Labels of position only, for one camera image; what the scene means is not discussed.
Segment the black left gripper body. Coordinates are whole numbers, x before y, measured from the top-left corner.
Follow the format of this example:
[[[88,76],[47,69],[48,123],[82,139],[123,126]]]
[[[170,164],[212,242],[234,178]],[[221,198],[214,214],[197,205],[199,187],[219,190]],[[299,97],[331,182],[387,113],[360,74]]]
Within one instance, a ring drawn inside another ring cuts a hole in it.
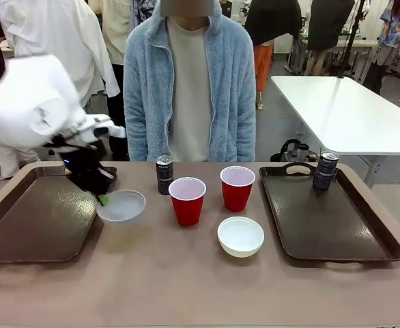
[[[116,169],[103,167],[95,146],[73,148],[71,152],[63,152],[62,161],[70,171],[67,174],[68,179],[81,190],[93,195],[107,194],[117,178]]]

